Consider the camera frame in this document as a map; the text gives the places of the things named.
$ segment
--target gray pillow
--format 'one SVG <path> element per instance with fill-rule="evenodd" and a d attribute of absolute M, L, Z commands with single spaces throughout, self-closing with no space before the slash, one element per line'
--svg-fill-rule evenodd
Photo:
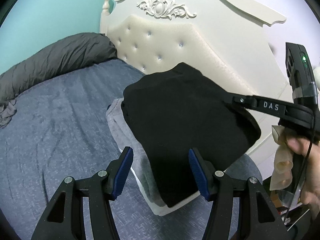
<path fill-rule="evenodd" d="M 117 50 L 104 34 L 68 36 L 0 75 L 0 105 L 42 81 L 114 57 L 117 57 Z"/>

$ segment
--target white glove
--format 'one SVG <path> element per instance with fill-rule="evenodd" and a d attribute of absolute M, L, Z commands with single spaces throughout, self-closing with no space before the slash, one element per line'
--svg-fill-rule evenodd
<path fill-rule="evenodd" d="M 284 189 L 292 182 L 291 169 L 293 167 L 293 152 L 287 146 L 285 138 L 282 136 L 283 132 L 283 126 L 272 126 L 272 136 L 279 147 L 276 151 L 275 160 L 273 162 L 274 170 L 271 176 L 270 190 Z"/>

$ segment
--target bedpost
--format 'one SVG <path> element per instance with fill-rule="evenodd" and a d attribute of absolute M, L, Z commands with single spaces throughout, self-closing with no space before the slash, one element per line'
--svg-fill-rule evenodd
<path fill-rule="evenodd" d="M 109 8 L 109 0 L 104 0 L 100 17 L 100 33 L 104 33 L 105 35 L 107 35 L 108 30 L 106 18 L 110 15 Z"/>

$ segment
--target fingernail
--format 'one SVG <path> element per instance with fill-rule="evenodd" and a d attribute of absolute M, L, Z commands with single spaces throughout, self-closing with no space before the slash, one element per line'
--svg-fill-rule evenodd
<path fill-rule="evenodd" d="M 296 138 L 289 138 L 287 139 L 287 145 L 291 148 L 291 149 L 298 149 L 299 148 L 299 142 Z"/>

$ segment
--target gray towel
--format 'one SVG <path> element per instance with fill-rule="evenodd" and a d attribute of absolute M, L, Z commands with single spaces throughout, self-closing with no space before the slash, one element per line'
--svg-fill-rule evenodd
<path fill-rule="evenodd" d="M 115 99 L 106 112 L 106 118 L 111 134 L 120 150 L 123 150 L 126 146 L 130 146 L 133 149 L 134 156 L 132 169 L 134 170 L 135 175 L 142 184 L 148 200 L 163 207 L 165 206 L 165 203 L 159 194 L 147 154 L 124 120 L 121 110 L 122 101 L 123 98 Z"/>

